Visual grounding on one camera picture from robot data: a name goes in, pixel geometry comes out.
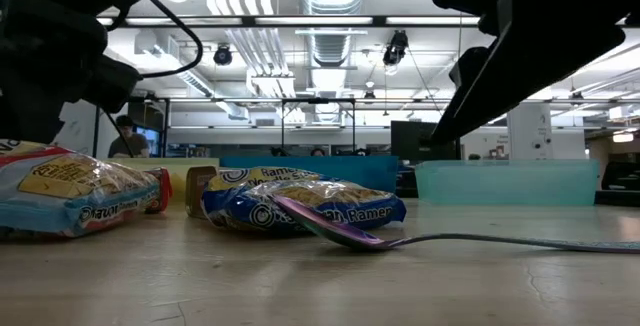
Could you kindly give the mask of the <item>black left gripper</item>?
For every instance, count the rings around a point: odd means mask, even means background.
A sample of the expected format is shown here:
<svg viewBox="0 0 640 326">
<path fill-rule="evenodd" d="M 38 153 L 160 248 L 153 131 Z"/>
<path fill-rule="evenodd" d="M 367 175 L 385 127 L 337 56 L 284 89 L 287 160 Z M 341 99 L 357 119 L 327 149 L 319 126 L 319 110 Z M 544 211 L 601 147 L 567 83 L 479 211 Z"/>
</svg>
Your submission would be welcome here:
<svg viewBox="0 0 640 326">
<path fill-rule="evenodd" d="M 0 20 L 0 138 L 50 143 L 106 48 L 93 17 L 7 14 Z"/>
</svg>

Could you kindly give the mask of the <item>black ceiling spotlight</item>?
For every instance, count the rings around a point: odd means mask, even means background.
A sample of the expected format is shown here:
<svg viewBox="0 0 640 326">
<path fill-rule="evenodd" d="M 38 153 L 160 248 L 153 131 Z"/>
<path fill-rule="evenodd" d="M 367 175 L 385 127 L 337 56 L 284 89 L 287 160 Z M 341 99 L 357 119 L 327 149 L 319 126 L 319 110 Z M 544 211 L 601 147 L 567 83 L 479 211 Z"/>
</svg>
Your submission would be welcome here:
<svg viewBox="0 0 640 326">
<path fill-rule="evenodd" d="M 233 54 L 230 46 L 227 44 L 221 44 L 218 46 L 213 56 L 213 61 L 218 66 L 230 65 L 233 61 Z"/>
<path fill-rule="evenodd" d="M 409 46 L 408 36 L 404 30 L 395 30 L 387 44 L 383 55 L 385 66 L 396 66 L 405 56 L 405 51 Z"/>
</svg>

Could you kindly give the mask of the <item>yellow plastic tray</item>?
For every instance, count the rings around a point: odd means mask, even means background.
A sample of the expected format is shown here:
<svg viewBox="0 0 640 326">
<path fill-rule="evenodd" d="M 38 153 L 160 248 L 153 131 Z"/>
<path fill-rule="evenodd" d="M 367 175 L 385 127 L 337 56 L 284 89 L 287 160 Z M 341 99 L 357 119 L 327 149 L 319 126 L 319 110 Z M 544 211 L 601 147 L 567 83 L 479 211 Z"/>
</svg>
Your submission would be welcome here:
<svg viewBox="0 0 640 326">
<path fill-rule="evenodd" d="M 182 202 L 184 205 L 188 170 L 198 166 L 215 166 L 218 171 L 220 168 L 218 158 L 110 158 L 109 161 L 141 171 L 166 168 L 173 189 L 172 200 Z"/>
</svg>

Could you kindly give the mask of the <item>dark teal plastic bin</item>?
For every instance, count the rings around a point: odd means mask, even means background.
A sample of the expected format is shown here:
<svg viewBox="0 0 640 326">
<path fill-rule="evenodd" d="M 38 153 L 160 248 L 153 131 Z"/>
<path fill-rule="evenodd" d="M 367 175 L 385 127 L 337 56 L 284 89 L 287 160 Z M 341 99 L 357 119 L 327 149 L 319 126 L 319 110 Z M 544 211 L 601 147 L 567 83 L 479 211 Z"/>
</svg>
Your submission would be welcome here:
<svg viewBox="0 0 640 326">
<path fill-rule="evenodd" d="M 351 181 L 369 189 L 394 193 L 398 158 L 396 156 L 303 156 L 303 157 L 223 157 L 226 168 L 288 167 L 317 172 Z"/>
</svg>

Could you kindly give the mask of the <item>blue ramen noodle packet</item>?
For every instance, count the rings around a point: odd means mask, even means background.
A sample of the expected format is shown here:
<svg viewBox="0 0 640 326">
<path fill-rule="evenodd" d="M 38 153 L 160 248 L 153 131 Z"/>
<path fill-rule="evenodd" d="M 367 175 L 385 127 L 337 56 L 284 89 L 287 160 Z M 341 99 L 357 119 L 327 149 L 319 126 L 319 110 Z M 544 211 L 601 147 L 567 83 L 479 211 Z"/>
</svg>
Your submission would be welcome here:
<svg viewBox="0 0 640 326">
<path fill-rule="evenodd" d="M 306 208 L 339 224 L 375 229 L 402 222 L 406 206 L 396 195 L 313 171 L 287 167 L 220 171 L 204 187 L 201 209 L 215 227 L 282 236 L 307 229 L 287 205 Z"/>
</svg>

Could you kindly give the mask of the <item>black overhead beam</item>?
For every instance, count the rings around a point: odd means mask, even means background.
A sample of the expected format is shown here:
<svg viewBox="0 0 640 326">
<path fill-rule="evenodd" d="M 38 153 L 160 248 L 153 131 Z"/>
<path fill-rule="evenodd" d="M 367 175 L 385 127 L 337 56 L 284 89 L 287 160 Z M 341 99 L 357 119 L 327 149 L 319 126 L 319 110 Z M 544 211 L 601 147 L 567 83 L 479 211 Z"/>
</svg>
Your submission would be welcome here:
<svg viewBox="0 0 640 326">
<path fill-rule="evenodd" d="M 181 21 L 192 28 L 302 28 L 302 27 L 476 27 L 473 16 L 348 16 L 348 15 L 258 15 L 190 16 Z"/>
</svg>

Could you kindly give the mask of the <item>large black monitor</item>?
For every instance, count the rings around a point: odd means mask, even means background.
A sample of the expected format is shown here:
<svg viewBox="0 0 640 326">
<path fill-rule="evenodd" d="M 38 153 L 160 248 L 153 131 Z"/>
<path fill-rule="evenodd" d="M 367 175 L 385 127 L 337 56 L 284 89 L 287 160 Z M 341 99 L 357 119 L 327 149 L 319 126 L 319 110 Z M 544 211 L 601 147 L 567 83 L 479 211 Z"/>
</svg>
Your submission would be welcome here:
<svg viewBox="0 0 640 326">
<path fill-rule="evenodd" d="M 391 154 L 410 162 L 458 160 L 456 141 L 443 144 L 431 142 L 437 124 L 430 122 L 392 121 Z"/>
</svg>

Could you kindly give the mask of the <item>white pillar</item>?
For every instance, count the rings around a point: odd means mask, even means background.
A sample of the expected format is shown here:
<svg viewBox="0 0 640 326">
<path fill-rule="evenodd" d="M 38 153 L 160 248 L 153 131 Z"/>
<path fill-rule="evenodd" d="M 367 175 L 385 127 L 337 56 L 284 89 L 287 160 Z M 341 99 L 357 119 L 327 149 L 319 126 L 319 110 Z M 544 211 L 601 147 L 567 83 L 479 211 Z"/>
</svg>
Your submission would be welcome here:
<svg viewBox="0 0 640 326">
<path fill-rule="evenodd" d="M 551 114 L 548 104 L 520 104 L 507 113 L 511 160 L 553 158 Z"/>
</svg>

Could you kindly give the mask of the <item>iridescent purple metal spoon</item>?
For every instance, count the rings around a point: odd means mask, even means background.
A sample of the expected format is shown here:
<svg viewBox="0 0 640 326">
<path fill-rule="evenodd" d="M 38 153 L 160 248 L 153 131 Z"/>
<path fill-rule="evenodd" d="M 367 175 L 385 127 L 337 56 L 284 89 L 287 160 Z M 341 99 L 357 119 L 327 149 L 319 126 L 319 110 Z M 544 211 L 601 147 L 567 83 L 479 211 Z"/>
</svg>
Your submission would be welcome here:
<svg viewBox="0 0 640 326">
<path fill-rule="evenodd" d="M 554 248 L 566 251 L 640 254 L 640 242 L 571 242 L 547 239 L 509 238 L 467 233 L 435 233 L 418 237 L 383 240 L 346 223 L 330 220 L 324 214 L 283 196 L 271 199 L 292 219 L 312 233 L 356 250 L 391 250 L 431 240 L 468 240 Z"/>
</svg>

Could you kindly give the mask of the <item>blue-lit screen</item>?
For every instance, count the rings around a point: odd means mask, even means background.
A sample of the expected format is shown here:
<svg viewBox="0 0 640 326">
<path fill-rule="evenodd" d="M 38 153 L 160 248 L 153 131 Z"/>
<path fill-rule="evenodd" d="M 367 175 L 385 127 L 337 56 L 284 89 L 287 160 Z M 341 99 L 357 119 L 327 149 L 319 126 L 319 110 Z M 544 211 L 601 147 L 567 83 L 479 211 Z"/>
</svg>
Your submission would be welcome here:
<svg viewBox="0 0 640 326">
<path fill-rule="evenodd" d="M 159 157 L 160 156 L 160 141 L 161 134 L 159 131 L 144 128 L 141 126 L 135 127 L 135 132 L 137 134 L 141 134 L 147 141 L 149 153 L 151 157 Z"/>
</svg>

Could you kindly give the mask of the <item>mint green plastic tray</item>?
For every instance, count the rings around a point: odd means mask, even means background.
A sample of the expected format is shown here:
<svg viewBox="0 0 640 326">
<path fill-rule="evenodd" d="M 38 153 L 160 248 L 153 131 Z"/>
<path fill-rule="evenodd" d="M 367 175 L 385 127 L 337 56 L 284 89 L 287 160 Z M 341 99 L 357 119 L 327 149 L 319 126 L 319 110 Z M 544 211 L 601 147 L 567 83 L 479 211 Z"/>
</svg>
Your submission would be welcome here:
<svg viewBox="0 0 640 326">
<path fill-rule="evenodd" d="M 438 206 L 591 206 L 599 162 L 573 160 L 426 161 L 416 166 L 418 197 Z"/>
</svg>

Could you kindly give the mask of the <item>black metal rig frame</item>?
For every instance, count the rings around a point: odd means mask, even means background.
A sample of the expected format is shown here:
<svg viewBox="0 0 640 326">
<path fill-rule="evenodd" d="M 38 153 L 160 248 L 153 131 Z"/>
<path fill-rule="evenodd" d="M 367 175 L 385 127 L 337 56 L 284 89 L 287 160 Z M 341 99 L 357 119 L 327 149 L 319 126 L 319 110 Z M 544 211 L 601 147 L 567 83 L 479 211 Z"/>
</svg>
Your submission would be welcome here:
<svg viewBox="0 0 640 326">
<path fill-rule="evenodd" d="M 159 138 L 156 153 L 170 145 L 357 144 L 353 99 L 152 98 L 135 97 L 124 108 L 136 128 Z"/>
</svg>

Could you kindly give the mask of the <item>smoked paprika spice tin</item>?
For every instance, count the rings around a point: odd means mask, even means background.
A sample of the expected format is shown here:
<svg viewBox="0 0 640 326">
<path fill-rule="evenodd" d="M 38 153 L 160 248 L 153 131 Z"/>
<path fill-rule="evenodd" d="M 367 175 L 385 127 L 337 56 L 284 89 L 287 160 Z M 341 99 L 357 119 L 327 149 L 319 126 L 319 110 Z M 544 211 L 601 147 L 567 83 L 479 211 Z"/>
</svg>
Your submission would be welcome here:
<svg viewBox="0 0 640 326">
<path fill-rule="evenodd" d="M 158 181 L 158 191 L 152 197 L 150 203 L 145 207 L 147 214 L 158 214 L 166 210 L 170 198 L 173 196 L 170 175 L 166 168 L 155 168 L 147 170 Z"/>
<path fill-rule="evenodd" d="M 209 181 L 218 174 L 215 166 L 191 167 L 186 175 L 185 209 L 189 217 L 205 219 L 202 194 Z"/>
</svg>

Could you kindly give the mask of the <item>pink and blue ramen packet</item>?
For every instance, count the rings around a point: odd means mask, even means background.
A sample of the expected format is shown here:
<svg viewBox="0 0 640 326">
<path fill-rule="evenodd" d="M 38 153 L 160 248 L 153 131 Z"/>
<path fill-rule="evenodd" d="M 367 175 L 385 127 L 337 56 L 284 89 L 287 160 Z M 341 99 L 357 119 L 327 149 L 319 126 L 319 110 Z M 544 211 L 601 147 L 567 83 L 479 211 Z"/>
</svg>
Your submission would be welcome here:
<svg viewBox="0 0 640 326">
<path fill-rule="evenodd" d="M 58 146 L 0 139 L 0 240 L 76 238 L 146 213 L 147 171 Z"/>
</svg>

